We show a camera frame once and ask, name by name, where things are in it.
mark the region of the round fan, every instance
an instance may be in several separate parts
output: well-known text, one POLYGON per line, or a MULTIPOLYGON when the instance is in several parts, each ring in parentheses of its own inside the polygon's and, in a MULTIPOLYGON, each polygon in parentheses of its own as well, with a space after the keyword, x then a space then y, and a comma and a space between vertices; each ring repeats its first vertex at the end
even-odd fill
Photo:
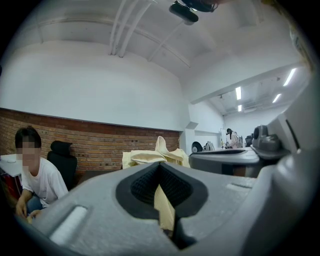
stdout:
POLYGON ((194 143, 192 143, 191 150, 192 153, 201 152, 202 146, 198 141, 195 141, 194 143))

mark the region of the white tabletop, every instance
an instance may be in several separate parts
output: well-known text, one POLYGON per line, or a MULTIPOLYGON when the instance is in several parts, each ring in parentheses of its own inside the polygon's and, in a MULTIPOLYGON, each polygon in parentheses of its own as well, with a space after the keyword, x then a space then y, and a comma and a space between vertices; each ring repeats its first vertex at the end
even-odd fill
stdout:
POLYGON ((2 155, 0 160, 0 168, 11 177, 19 176, 22 173, 22 163, 21 160, 17 160, 16 154, 2 155))

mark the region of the jeans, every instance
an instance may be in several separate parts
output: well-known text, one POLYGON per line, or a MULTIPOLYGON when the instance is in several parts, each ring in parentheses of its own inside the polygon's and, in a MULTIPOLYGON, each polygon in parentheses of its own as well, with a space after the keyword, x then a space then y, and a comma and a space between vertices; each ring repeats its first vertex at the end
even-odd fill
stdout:
POLYGON ((29 215, 34 210, 42 210, 44 207, 42 206, 42 203, 40 202, 40 198, 37 197, 35 194, 32 196, 32 198, 26 203, 26 212, 29 215))

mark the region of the black hair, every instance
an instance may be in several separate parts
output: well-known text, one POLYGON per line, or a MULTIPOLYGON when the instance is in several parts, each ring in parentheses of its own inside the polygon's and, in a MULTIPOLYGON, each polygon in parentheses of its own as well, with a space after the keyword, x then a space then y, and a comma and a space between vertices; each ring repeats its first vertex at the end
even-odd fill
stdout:
POLYGON ((232 134, 232 130, 230 128, 226 129, 226 132, 229 133, 230 132, 230 140, 231 140, 231 134, 232 134))
POLYGON ((28 137, 29 142, 34 142, 35 148, 41 148, 41 138, 39 133, 32 126, 22 127, 20 128, 14 137, 15 140, 15 148, 22 148, 23 138, 28 137))

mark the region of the yellow cloth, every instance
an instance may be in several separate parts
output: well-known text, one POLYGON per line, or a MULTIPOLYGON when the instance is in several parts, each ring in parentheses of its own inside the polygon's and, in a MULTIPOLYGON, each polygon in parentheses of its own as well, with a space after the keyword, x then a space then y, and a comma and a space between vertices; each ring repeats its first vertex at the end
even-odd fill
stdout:
MULTIPOLYGON (((169 162, 184 167, 190 167, 187 154, 179 148, 169 152, 166 147, 166 141, 161 136, 159 136, 156 141, 154 151, 132 150, 131 152, 123 152, 123 169, 153 162, 169 162)), ((173 231, 175 225, 175 209, 169 202, 160 185, 157 187, 154 194, 154 208, 159 211, 160 227, 164 230, 173 231)))

